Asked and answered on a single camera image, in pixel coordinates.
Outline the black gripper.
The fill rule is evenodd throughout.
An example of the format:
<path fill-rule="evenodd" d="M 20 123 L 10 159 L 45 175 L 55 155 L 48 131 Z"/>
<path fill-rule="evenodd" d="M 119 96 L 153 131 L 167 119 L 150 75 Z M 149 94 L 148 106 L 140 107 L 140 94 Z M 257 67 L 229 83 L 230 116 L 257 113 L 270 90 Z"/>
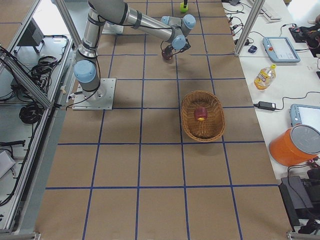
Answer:
<path fill-rule="evenodd" d="M 188 6 L 188 0 L 183 0 L 182 8 L 186 9 Z M 189 41 L 185 37 L 175 37 L 170 45 L 168 45 L 163 52 L 165 54 L 173 54 L 173 50 L 178 53 L 182 53 L 191 47 Z"/>

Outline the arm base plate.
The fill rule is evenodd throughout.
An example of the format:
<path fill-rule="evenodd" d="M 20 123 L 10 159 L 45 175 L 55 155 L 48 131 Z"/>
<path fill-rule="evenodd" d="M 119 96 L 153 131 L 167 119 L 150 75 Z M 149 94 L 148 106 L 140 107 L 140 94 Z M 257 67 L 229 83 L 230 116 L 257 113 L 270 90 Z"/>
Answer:
<path fill-rule="evenodd" d="M 108 21 L 105 22 L 102 34 L 103 35 L 122 35 L 124 33 L 124 27 L 121 25 L 113 24 Z"/>
<path fill-rule="evenodd" d="M 75 111 L 110 111 L 113 109 L 115 88 L 115 78 L 102 78 L 99 89 L 91 96 L 93 93 L 83 91 L 78 84 L 77 91 L 81 93 L 75 95 L 74 105 L 71 107 Z"/>

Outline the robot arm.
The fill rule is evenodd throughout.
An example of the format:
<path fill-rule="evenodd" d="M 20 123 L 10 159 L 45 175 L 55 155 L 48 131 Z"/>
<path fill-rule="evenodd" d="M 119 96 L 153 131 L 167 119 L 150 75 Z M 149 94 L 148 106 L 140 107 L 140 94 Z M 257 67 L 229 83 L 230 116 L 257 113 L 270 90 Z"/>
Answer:
<path fill-rule="evenodd" d="M 85 32 L 77 48 L 73 73 L 82 88 L 84 99 L 89 103 L 102 100 L 107 93 L 99 76 L 97 60 L 98 45 L 106 22 L 131 27 L 167 42 L 168 46 L 161 51 L 165 61 L 191 47 L 187 36 L 196 25 L 196 19 L 191 14 L 183 17 L 163 16 L 161 20 L 156 20 L 129 7 L 123 0 L 90 0 L 88 5 L 90 9 Z"/>

